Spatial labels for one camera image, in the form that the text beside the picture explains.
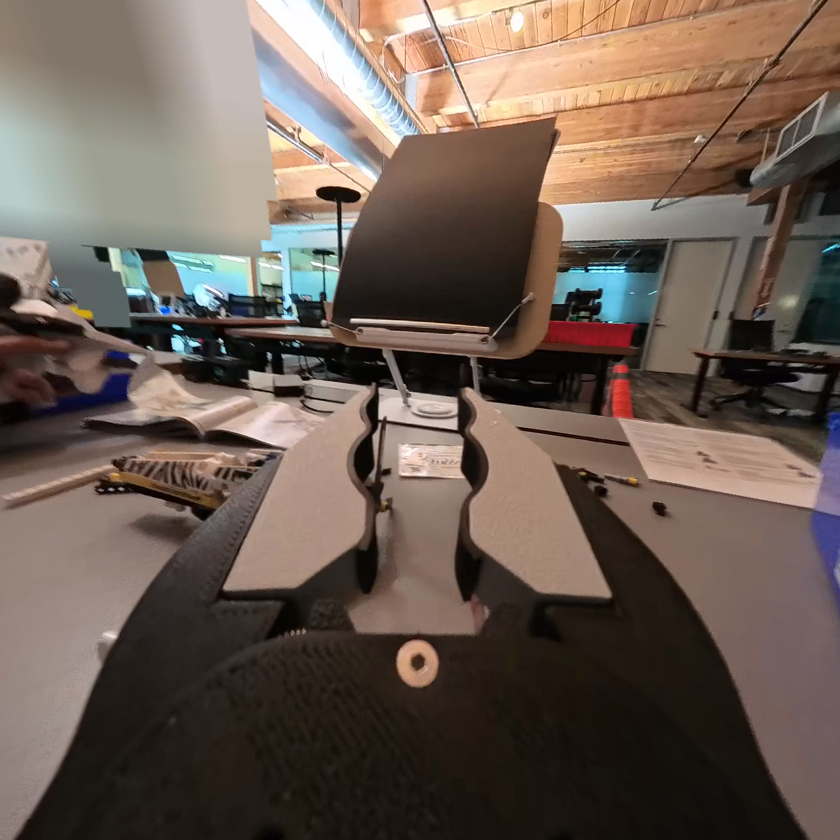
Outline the open lego instruction booklet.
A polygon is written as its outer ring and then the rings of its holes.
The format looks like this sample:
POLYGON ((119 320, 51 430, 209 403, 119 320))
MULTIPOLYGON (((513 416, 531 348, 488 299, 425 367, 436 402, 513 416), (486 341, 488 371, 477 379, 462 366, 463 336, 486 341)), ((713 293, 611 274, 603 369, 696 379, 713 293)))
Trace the open lego instruction booklet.
POLYGON ((230 397, 169 415, 132 409, 90 416, 86 429, 149 438, 177 438, 203 443, 225 441, 287 450, 308 436, 325 417, 278 401, 258 404, 246 396, 230 397))

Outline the red fabric panel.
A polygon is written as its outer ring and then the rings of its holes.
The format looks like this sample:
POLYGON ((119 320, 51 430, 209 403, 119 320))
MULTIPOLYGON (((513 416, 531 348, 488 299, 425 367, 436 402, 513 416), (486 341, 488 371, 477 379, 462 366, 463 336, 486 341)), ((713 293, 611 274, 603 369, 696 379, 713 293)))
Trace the red fabric panel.
POLYGON ((624 322, 550 321, 543 342, 623 349, 633 345, 636 327, 624 322))

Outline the white door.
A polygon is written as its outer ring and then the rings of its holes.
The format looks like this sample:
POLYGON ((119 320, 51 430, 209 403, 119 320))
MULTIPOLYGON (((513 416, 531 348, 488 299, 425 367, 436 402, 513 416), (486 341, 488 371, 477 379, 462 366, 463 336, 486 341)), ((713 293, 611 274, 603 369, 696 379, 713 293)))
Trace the white door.
POLYGON ((702 348, 730 266, 733 239, 674 239, 656 295, 642 361, 645 372, 688 375, 702 348))

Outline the blue plastic bin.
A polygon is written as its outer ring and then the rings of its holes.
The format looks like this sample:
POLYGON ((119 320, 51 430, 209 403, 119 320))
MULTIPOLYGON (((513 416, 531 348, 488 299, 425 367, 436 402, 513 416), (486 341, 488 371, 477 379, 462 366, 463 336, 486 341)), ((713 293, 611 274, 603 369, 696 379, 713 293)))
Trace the blue plastic bin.
POLYGON ((95 392, 80 392, 69 380, 56 377, 52 384, 56 392, 54 401, 31 406, 29 412, 32 416, 50 415, 125 402, 138 364, 129 353, 121 351, 109 351, 105 362, 108 376, 95 392))

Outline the orange traffic cone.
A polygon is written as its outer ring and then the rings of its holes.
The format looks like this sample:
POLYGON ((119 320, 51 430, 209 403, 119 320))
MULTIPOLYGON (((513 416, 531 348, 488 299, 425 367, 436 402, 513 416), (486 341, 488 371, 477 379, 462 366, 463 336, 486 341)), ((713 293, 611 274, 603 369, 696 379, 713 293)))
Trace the orange traffic cone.
POLYGON ((604 417, 635 419, 629 367, 624 360, 616 362, 611 370, 602 407, 604 417))

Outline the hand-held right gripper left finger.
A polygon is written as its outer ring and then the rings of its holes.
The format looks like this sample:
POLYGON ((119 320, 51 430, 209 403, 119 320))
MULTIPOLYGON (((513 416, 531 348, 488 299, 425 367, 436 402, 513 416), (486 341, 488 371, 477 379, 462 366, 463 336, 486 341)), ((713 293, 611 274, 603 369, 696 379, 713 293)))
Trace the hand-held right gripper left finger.
POLYGON ((224 583, 229 597, 368 594, 379 565, 382 449, 370 385, 283 456, 224 583))

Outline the wooden top desk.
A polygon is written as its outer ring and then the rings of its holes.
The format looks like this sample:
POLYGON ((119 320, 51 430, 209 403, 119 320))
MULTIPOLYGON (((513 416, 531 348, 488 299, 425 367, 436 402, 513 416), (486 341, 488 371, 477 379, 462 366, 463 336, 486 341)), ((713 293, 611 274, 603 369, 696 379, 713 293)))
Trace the wooden top desk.
POLYGON ((816 399, 812 421, 820 424, 826 420, 828 404, 832 398, 834 387, 839 375, 839 358, 836 355, 820 355, 819 353, 793 353, 788 351, 763 352, 758 350, 710 350, 692 349, 692 354, 698 358, 698 367, 694 380, 693 391, 685 404, 687 410, 702 417, 700 401, 712 361, 735 360, 752 365, 758 364, 793 364, 808 368, 820 369, 825 375, 822 390, 816 399))

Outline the small white card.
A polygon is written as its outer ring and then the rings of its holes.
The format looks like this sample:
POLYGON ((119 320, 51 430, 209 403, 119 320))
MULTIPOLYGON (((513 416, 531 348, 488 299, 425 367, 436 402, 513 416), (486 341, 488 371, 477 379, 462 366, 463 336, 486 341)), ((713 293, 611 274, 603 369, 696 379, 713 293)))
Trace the small white card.
POLYGON ((463 478, 463 445, 399 444, 397 474, 405 479, 463 478))

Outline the lego helicopter model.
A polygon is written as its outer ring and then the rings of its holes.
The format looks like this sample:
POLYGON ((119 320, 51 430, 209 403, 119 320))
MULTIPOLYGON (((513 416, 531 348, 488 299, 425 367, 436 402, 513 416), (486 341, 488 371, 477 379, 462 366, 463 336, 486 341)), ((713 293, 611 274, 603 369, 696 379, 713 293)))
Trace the lego helicopter model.
POLYGON ((189 511, 204 521, 269 462, 281 449, 187 453, 154 451, 126 455, 111 463, 2 495, 5 508, 18 508, 60 493, 92 486, 100 496, 140 495, 168 508, 189 511))

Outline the long black lego beam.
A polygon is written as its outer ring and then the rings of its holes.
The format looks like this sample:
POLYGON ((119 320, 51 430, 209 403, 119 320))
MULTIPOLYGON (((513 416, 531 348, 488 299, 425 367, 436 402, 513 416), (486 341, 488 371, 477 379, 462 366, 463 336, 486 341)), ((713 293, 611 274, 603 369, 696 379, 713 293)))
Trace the long black lego beam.
POLYGON ((376 447, 375 447, 375 457, 374 457, 374 472, 373 478, 369 481, 369 489, 371 490, 371 494, 374 498, 374 501, 378 505, 379 499, 383 498, 382 493, 384 490, 384 454, 385 454, 385 441, 386 441, 386 433, 388 428, 388 420, 385 416, 380 422, 379 427, 377 430, 377 438, 376 438, 376 447))

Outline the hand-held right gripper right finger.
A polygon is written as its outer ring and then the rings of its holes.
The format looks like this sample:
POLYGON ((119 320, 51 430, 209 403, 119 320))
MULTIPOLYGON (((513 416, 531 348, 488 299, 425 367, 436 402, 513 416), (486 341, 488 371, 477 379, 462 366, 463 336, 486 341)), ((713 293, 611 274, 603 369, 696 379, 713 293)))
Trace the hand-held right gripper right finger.
POLYGON ((591 542, 551 456, 476 391, 458 394, 464 602, 609 602, 591 542))

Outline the blue plastic box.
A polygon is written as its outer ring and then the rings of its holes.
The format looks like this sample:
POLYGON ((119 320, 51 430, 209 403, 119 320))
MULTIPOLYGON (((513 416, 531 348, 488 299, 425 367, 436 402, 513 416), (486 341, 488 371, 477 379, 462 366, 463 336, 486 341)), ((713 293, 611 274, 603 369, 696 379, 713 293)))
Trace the blue plastic box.
POLYGON ((839 412, 827 418, 821 483, 812 513, 812 532, 828 587, 839 607, 839 412))

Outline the black sheet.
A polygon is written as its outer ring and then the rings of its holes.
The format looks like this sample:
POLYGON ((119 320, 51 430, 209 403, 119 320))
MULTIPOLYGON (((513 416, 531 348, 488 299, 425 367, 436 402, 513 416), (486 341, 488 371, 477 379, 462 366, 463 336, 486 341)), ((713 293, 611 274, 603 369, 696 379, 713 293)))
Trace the black sheet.
POLYGON ((557 139, 554 119, 406 137, 353 226, 333 323, 511 330, 557 139))

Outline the white printed paper sheet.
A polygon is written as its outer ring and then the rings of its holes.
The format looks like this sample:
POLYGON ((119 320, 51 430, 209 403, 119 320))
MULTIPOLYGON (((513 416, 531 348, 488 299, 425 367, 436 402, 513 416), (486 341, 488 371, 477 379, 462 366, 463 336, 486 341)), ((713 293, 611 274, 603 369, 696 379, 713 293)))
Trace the white printed paper sheet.
POLYGON ((619 419, 645 476, 660 484, 812 510, 818 467, 772 439, 619 419))

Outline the black office chair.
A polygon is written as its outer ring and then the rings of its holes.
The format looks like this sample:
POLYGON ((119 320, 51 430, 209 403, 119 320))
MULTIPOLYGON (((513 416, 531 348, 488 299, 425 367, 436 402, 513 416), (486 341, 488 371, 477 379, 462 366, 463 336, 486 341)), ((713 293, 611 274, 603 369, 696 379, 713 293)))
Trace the black office chair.
MULTIPOLYGON (((732 320, 728 333, 728 350, 771 352, 774 349, 774 321, 732 320)), ((764 361, 721 360, 720 376, 742 386, 742 391, 710 399, 710 408, 743 403, 748 408, 768 406, 784 410, 780 403, 765 396, 772 385, 788 385, 798 381, 788 364, 764 361)))

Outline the beige book stand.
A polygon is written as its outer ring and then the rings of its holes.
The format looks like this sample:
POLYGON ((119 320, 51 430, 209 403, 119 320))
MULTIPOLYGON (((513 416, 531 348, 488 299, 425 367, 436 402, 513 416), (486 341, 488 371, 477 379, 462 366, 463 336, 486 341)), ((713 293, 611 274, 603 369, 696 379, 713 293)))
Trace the beige book stand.
POLYGON ((480 360, 510 361, 534 352, 550 323, 562 236, 561 215, 538 203, 528 255, 515 258, 511 269, 501 267, 500 257, 476 271, 462 259, 390 282, 343 267, 322 324, 352 349, 381 351, 399 392, 380 399, 381 417, 394 424, 456 426, 454 402, 409 391, 396 351, 467 360, 476 393, 480 360))

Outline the black floor lamp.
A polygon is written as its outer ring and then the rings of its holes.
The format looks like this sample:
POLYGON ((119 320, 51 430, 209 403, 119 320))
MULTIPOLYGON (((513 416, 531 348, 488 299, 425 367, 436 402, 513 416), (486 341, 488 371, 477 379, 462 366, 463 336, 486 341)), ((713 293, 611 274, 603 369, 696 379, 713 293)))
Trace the black floor lamp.
MULTIPOLYGON (((343 185, 324 185, 316 190, 316 197, 326 203, 331 203, 335 208, 335 227, 337 236, 337 259, 338 268, 341 268, 343 262, 343 207, 345 204, 356 204, 361 200, 361 193, 353 188, 343 185)), ((321 257, 319 268, 322 274, 322 290, 320 293, 321 301, 327 300, 326 287, 326 273, 328 267, 323 262, 323 259, 328 256, 328 250, 324 248, 315 248, 313 253, 321 257)))

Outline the silver air duct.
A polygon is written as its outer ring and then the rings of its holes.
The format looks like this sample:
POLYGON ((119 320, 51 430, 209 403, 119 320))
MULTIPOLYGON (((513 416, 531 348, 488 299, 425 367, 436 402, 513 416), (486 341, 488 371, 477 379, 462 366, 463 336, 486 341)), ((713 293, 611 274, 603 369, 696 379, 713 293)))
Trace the silver air duct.
POLYGON ((307 1, 322 42, 321 66, 346 94, 354 92, 398 137, 426 133, 398 84, 378 63, 340 2, 307 1))

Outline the ceiling air unit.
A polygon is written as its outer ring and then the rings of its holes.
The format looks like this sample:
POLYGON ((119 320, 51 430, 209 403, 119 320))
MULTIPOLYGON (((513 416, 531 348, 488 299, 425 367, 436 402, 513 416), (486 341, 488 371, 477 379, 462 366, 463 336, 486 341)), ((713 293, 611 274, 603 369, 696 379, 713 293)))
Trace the ceiling air unit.
POLYGON ((780 132, 771 156, 750 174, 753 188, 783 187, 839 159, 839 91, 827 91, 780 132))

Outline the person's left hand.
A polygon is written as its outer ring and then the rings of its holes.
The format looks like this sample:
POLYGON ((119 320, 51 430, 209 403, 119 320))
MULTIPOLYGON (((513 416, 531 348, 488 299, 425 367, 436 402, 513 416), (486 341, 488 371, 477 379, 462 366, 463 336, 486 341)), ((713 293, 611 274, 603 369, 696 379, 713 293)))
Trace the person's left hand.
POLYGON ((12 364, 19 356, 64 354, 72 344, 63 339, 49 340, 31 335, 11 333, 1 337, 2 397, 12 402, 45 405, 55 401, 51 385, 40 375, 12 364))

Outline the crumpled white plastic bag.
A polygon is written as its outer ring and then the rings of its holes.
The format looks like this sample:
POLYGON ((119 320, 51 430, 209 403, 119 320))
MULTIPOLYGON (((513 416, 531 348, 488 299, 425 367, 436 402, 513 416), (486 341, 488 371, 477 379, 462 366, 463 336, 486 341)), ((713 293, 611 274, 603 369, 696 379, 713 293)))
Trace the crumpled white plastic bag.
POLYGON ((11 333, 67 340, 72 344, 72 350, 63 354, 44 357, 27 354, 12 362, 42 376, 52 388, 55 378, 61 377, 80 392, 95 392, 109 374, 107 353, 121 351, 130 354, 138 364, 127 399, 132 407, 163 414, 203 404, 200 397, 190 394, 171 372, 155 362, 151 351, 93 328, 67 307, 31 298, 2 306, 2 336, 11 333))

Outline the long wooden top table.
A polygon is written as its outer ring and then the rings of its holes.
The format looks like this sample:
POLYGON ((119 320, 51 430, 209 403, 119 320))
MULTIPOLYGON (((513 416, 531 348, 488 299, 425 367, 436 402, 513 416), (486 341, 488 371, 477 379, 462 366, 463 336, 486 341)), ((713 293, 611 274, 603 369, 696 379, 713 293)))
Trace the long wooden top table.
MULTIPOLYGON (((274 326, 268 328, 250 327, 244 329, 227 329, 227 335, 232 338, 246 340, 252 343, 258 341, 276 343, 321 343, 321 344, 345 344, 344 339, 337 338, 330 329, 326 328, 302 328, 298 325, 286 327, 274 326)), ((639 355, 639 349, 630 347, 579 344, 579 343, 551 343, 542 342, 535 349, 541 353, 554 353, 561 355, 592 355, 598 360, 595 362, 595 380, 590 400, 590 413, 600 414, 606 395, 607 376, 610 363, 622 358, 633 358, 639 355)))

